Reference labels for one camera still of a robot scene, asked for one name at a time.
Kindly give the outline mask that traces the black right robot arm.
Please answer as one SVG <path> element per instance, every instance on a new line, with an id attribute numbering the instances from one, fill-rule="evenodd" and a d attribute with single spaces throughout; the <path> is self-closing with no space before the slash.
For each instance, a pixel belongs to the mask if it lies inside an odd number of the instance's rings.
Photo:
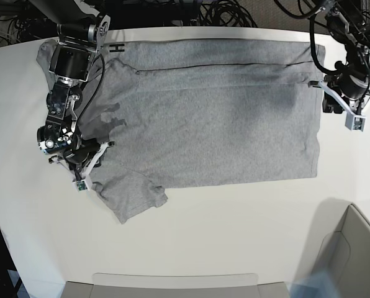
<path id="1" fill-rule="evenodd" d="M 104 58 L 101 51 L 110 25 L 103 1 L 88 1 L 96 13 L 84 12 L 75 1 L 32 1 L 57 25 L 58 44 L 50 60 L 54 84 L 47 94 L 47 118 L 37 131 L 39 148 L 49 161 L 65 161 L 79 176 L 100 149 L 96 139 L 84 140 L 75 109 L 80 106 L 83 88 L 93 64 Z"/>

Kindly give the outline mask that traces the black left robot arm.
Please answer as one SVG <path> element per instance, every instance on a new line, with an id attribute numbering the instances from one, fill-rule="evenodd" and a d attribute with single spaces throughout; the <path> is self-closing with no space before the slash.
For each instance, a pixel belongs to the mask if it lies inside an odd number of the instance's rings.
<path id="1" fill-rule="evenodd" d="M 362 114 L 370 96 L 370 21 L 352 1 L 314 1 L 325 12 L 326 29 L 344 45 L 346 62 L 335 63 L 334 70 L 322 65 L 327 87 L 336 92 L 351 111 Z"/>

